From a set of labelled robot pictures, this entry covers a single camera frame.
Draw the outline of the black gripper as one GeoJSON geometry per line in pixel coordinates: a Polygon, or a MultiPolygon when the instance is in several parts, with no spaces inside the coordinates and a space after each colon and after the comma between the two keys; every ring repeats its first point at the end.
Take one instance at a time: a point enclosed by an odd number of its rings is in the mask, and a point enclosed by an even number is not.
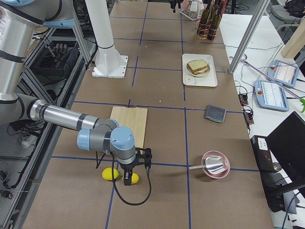
{"type": "Polygon", "coordinates": [[[124,171],[123,182],[125,186],[130,186],[132,184],[132,170],[136,166],[144,165],[146,169],[147,177],[150,176],[152,150],[150,148],[136,147],[134,155],[135,155],[135,159],[128,164],[123,164],[119,162],[120,167],[124,171]]]}

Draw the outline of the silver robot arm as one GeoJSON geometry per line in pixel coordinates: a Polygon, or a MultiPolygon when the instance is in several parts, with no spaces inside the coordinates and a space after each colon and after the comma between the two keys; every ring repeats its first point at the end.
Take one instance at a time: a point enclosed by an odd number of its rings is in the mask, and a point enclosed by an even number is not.
{"type": "Polygon", "coordinates": [[[137,148],[130,128],[113,119],[74,112],[42,99],[15,92],[36,28],[72,28],[70,0],[3,0],[0,3],[0,122],[6,124],[29,118],[43,120],[78,131],[77,145],[83,150],[101,151],[117,159],[124,170],[124,184],[132,183],[132,170],[151,168],[149,148],[137,148]]]}

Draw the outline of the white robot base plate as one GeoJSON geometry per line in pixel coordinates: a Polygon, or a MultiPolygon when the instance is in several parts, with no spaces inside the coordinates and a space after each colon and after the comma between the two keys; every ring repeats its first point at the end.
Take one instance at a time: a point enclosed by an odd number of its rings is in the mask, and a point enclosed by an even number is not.
{"type": "Polygon", "coordinates": [[[101,56],[95,62],[95,67],[92,71],[93,77],[118,78],[125,77],[125,72],[128,63],[128,56],[115,55],[114,57],[101,56]]]}

